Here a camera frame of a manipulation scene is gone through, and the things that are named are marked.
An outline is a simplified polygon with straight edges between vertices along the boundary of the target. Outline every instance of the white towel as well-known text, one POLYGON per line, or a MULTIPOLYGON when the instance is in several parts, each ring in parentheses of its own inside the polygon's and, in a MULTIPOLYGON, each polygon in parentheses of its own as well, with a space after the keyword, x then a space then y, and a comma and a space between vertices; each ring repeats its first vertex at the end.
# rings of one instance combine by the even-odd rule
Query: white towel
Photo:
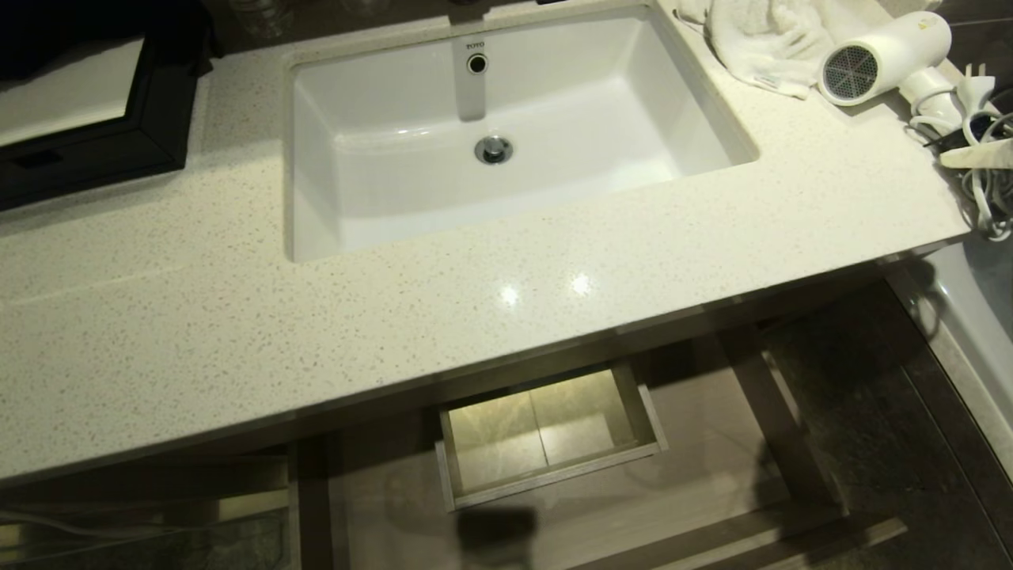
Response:
POLYGON ((812 0, 681 0, 677 14, 736 79, 801 99, 834 46, 812 0))

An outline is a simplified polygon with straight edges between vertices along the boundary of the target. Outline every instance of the sink basin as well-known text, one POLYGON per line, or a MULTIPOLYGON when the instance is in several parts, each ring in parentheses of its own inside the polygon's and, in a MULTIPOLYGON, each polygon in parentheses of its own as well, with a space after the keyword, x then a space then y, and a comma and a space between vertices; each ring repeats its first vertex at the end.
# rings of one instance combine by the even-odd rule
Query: sink basin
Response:
POLYGON ((635 6, 297 68, 295 259, 755 159, 667 25, 635 6))

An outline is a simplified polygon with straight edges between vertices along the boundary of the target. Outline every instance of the white sink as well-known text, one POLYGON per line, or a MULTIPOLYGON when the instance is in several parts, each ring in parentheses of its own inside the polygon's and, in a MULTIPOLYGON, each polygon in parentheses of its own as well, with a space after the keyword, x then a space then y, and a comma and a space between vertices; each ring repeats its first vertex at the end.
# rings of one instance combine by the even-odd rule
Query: white sink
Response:
POLYGON ((658 17, 638 6, 298 68, 296 260, 755 159, 658 17), (476 157, 488 135, 509 160, 476 157))

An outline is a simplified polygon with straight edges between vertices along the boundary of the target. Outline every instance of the vanity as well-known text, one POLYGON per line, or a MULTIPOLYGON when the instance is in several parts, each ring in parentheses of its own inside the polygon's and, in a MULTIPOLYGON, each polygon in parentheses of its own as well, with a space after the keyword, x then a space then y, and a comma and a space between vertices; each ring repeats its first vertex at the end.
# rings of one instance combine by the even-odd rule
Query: vanity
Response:
POLYGON ((538 513, 573 546, 520 541, 538 567, 804 562, 903 533, 839 506, 755 324, 961 239, 956 194, 897 101, 747 86, 674 8, 522 2, 228 57, 198 84, 183 171, 0 213, 0 488, 298 442, 294 512, 402 497, 317 513, 361 533, 352 555, 297 520, 349 568, 383 567, 379 538, 413 560, 481 543, 448 512, 526 537, 538 513), (545 454, 522 471, 548 479, 481 496, 501 512, 465 508, 517 481, 463 484, 442 413, 606 370, 638 410, 614 452, 640 452, 545 454), (552 506, 589 486, 602 512, 552 506), (637 527, 659 496, 689 514, 637 527), (602 516, 626 535, 588 551, 602 516))

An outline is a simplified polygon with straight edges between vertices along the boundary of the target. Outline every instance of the quartz countertop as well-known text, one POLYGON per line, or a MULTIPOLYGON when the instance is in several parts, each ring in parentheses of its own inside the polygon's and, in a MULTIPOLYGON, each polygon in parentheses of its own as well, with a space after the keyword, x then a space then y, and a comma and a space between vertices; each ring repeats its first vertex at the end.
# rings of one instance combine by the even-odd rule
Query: quartz countertop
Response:
POLYGON ((439 18, 230 56, 199 83, 183 171, 0 214, 0 481, 968 231, 932 155, 906 134, 899 97, 844 110, 815 92, 801 101, 747 86, 670 15, 759 148, 755 162, 291 260, 294 65, 633 3, 526 2, 453 31, 439 18))

